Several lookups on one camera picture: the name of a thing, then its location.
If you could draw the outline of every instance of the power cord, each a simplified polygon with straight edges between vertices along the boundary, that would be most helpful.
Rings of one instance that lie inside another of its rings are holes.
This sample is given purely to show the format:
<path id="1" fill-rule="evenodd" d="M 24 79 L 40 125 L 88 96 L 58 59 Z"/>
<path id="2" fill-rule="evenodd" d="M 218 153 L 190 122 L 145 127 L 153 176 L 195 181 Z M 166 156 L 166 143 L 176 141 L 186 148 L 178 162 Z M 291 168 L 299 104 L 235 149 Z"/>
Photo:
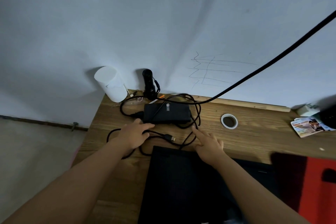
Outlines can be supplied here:
<path id="1" fill-rule="evenodd" d="M 171 103 L 178 103 L 178 104 L 187 104 L 187 105 L 194 105 L 195 108 L 196 108 L 196 112 L 197 112 L 197 116 L 196 118 L 194 119 L 192 116 L 191 116 L 191 119 L 192 119 L 192 122 L 190 124 L 188 124 L 187 126 L 183 127 L 183 126 L 180 126 L 178 124 L 175 124 L 177 127 L 179 128 L 182 128 L 182 129 L 186 129 L 186 128 L 190 128 L 193 124 L 195 124 L 196 128 L 198 128 L 198 126 L 200 126 L 201 124 L 201 118 L 200 118 L 200 113 L 201 113 L 201 104 L 205 104 L 205 103 L 208 103 L 208 102 L 211 102 L 213 101 L 214 99 L 216 98 L 219 98 L 220 96 L 224 95 L 225 93 L 227 93 L 228 91 L 234 89 L 235 87 L 237 87 L 238 85 L 242 84 L 243 82 L 247 81 L 248 79 L 250 79 L 251 77 L 257 75 L 258 73 L 262 72 L 263 70 L 265 70 L 266 68 L 270 67 L 271 65 L 273 65 L 275 62 L 279 61 L 280 59 L 282 59 L 283 57 L 285 57 L 286 55 L 288 55 L 290 52 L 292 52 L 293 50 L 295 50 L 297 47 L 299 47 L 301 44 L 303 44 L 306 40 L 308 40 L 311 36 L 313 36 L 316 32 L 318 32 L 321 28 L 323 28 L 325 25 L 327 25 L 329 22 L 331 22 L 334 18 L 336 17 L 336 10 L 330 14 L 328 17 L 326 17 L 323 21 L 321 21 L 319 24 L 317 24 L 315 27 L 313 27 L 313 29 L 311 29 L 308 33 L 306 33 L 303 37 L 301 37 L 299 40 L 297 40 L 294 44 L 292 44 L 289 48 L 287 48 L 286 50 L 284 50 L 282 53 L 280 53 L 278 56 L 276 56 L 274 59 L 272 59 L 271 61 L 267 62 L 265 65 L 263 65 L 262 67 L 258 68 L 257 70 L 255 70 L 254 72 L 250 73 L 249 75 L 245 76 L 243 79 L 239 80 L 238 82 L 236 82 L 235 84 L 231 85 L 230 87 L 228 87 L 226 90 L 223 90 L 221 93 L 215 95 L 214 97 L 208 99 L 208 100 L 205 100 L 205 101 L 201 101 L 201 102 L 197 102 L 195 101 L 195 99 L 189 95 L 189 94 L 177 94 L 177 95 L 173 95 L 173 96 L 170 96 L 168 98 L 156 98 L 157 100 L 163 100 L 163 103 L 161 104 L 161 106 L 158 108 L 158 110 L 155 112 L 155 114 L 153 115 L 153 117 L 160 111 L 160 109 L 163 107 L 164 103 L 165 102 L 171 102 Z M 157 91 L 156 91 L 156 94 L 158 94 L 160 92 L 160 85 L 159 83 L 154 79 L 154 82 L 157 86 Z M 175 97 L 175 96 L 180 96 L 180 97 L 184 97 L 188 100 L 191 100 L 192 102 L 180 102 L 180 101 L 174 101 L 174 100 L 170 100 L 171 98 Z M 129 116 L 129 117 L 132 117 L 132 118 L 140 118 L 142 119 L 144 117 L 144 112 L 141 111 L 141 112 L 137 112 L 137 113 L 134 113 L 134 114 L 126 114 L 124 113 L 123 111 L 123 105 L 125 102 L 131 100 L 131 99 L 134 99 L 134 98 L 143 98 L 144 96 L 133 96 L 133 97 L 130 97 L 126 100 L 124 100 L 121 105 L 120 105 L 120 112 L 121 114 L 125 115 L 125 116 Z M 115 132 L 115 131 L 118 131 L 118 130 L 121 130 L 121 128 L 118 128 L 118 129 L 114 129 L 112 130 L 108 135 L 107 135 L 107 139 L 106 141 L 108 142 L 109 141 L 109 137 L 110 135 Z M 161 133 L 158 133 L 158 132 L 155 132 L 155 131 L 145 131 L 145 132 L 150 132 L 150 133 L 154 133 L 154 134 L 157 134 L 157 136 L 150 136 L 148 137 L 148 140 L 152 139 L 152 138 L 162 138 L 164 140 L 166 140 L 168 143 L 172 144 L 172 145 L 175 145 L 175 146 L 179 146 L 179 149 L 181 150 L 183 147 L 187 146 L 187 145 L 190 145 L 192 144 L 195 140 L 196 140 L 196 137 L 194 137 L 189 143 L 185 143 L 187 141 L 187 139 L 191 136 L 192 132 L 187 136 L 187 138 L 183 141 L 182 144 L 177 144 L 177 143 L 174 143 L 174 140 L 172 140 L 172 136 L 171 135 L 168 135 L 168 134 L 161 134 Z M 147 153 L 144 153 L 142 151 L 142 148 L 141 146 L 139 147 L 139 150 L 141 152 L 141 154 L 145 155 L 145 156 L 151 156 L 151 154 L 147 154 Z M 128 154 L 127 156 L 123 157 L 122 159 L 125 159 L 125 158 L 129 158 L 133 152 L 135 151 L 135 149 L 130 153 Z"/>

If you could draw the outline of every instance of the laptop charger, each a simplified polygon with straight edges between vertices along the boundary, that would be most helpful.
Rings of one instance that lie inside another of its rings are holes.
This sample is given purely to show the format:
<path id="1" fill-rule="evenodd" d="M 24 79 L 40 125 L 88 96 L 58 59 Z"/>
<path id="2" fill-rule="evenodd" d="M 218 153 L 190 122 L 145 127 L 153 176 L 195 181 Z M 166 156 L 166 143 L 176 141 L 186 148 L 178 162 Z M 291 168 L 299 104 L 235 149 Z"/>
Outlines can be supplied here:
<path id="1" fill-rule="evenodd" d="M 164 103 L 162 107 L 161 105 L 162 103 L 145 104 L 143 122 L 152 124 L 185 124 L 191 121 L 189 105 L 178 103 Z"/>

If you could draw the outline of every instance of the floor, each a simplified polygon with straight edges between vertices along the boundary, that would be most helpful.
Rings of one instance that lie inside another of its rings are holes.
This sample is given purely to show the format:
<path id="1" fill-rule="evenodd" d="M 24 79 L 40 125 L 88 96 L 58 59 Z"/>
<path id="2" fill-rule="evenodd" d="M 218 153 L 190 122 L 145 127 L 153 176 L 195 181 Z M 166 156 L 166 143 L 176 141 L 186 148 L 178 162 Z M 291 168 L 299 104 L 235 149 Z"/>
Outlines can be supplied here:
<path id="1" fill-rule="evenodd" d="M 70 168 L 85 135 L 0 118 L 0 223 Z"/>

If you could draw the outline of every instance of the hand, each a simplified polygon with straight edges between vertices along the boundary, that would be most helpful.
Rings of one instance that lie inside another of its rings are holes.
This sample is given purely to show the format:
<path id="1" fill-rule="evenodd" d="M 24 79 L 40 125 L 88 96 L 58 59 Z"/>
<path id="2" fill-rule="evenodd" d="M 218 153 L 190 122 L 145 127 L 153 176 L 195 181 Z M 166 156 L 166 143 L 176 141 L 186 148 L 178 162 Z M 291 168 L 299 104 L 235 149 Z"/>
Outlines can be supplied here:
<path id="1" fill-rule="evenodd" d="M 201 142 L 195 146 L 197 154 L 205 163 L 214 167 L 221 156 L 226 155 L 223 151 L 223 141 L 218 141 L 213 133 L 207 133 L 200 128 L 197 130 L 194 126 L 192 131 Z"/>
<path id="2" fill-rule="evenodd" d="M 142 145 L 149 137 L 149 133 L 143 132 L 147 129 L 153 128 L 155 125 L 151 123 L 143 124 L 140 119 L 136 119 L 131 124 L 125 124 L 120 130 L 118 138 L 127 143 L 129 149 L 135 149 Z"/>

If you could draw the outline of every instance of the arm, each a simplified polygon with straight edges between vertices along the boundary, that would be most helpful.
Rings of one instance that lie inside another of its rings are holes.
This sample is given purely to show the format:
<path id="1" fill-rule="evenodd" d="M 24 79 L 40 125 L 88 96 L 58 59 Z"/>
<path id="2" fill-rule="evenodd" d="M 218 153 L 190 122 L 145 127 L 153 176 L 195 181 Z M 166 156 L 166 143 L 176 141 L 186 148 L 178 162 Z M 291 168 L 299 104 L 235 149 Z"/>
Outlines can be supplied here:
<path id="1" fill-rule="evenodd" d="M 221 174 L 250 223 L 309 223 L 228 157 L 223 141 L 204 130 L 192 131 L 201 142 L 195 147 L 197 154 Z"/>
<path id="2" fill-rule="evenodd" d="M 153 127 L 140 119 L 125 125 L 116 138 L 54 180 L 4 224 L 83 222 L 122 156 L 140 146 L 149 137 L 143 131 Z"/>

